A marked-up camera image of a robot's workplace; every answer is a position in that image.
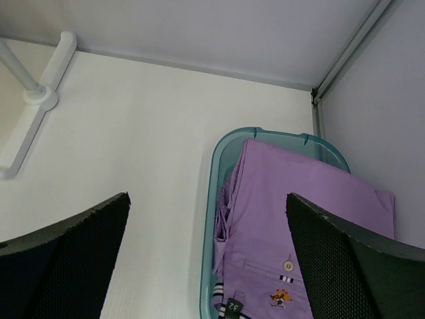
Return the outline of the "purple trousers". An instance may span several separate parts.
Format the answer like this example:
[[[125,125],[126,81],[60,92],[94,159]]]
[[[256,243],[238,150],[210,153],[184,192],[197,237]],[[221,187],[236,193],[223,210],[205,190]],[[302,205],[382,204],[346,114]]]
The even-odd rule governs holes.
[[[216,208],[211,303],[220,318],[311,318],[286,217],[289,193],[394,237],[391,192],[322,161],[246,140]]]

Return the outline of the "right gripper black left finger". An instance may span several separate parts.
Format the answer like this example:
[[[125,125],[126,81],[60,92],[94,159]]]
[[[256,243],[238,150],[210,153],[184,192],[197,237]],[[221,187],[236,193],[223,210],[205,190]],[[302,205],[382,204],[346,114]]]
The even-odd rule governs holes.
[[[2,318],[99,318],[131,201],[115,196],[1,242]]]

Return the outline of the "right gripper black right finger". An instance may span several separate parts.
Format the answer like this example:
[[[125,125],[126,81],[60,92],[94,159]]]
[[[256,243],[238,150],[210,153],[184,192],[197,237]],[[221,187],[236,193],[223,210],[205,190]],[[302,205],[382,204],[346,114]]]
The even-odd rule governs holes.
[[[423,318],[424,249],[291,193],[286,216],[314,318]]]

